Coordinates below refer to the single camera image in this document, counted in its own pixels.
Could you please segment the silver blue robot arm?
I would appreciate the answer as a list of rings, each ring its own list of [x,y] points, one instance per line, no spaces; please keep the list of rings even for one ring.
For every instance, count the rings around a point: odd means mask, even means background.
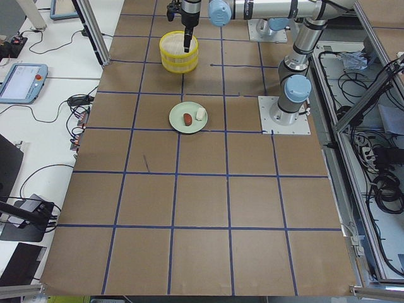
[[[237,19],[303,18],[293,49],[278,67],[281,93],[270,109],[275,123],[291,126],[310,95],[312,86],[306,78],[308,60],[328,20],[341,16],[353,6],[353,1],[210,1],[208,16],[217,27]]]

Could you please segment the second silver robot base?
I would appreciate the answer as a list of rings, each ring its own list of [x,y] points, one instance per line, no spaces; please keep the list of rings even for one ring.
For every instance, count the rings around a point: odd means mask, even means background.
[[[253,19],[247,22],[249,40],[253,42],[287,43],[287,33],[291,34],[292,40],[297,38],[299,27],[293,19],[267,18]]]

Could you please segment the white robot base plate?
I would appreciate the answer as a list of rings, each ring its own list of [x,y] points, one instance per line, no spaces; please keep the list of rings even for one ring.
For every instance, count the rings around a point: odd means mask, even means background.
[[[259,96],[259,115],[263,134],[311,135],[304,104],[294,114],[284,113],[278,108],[277,96]]]

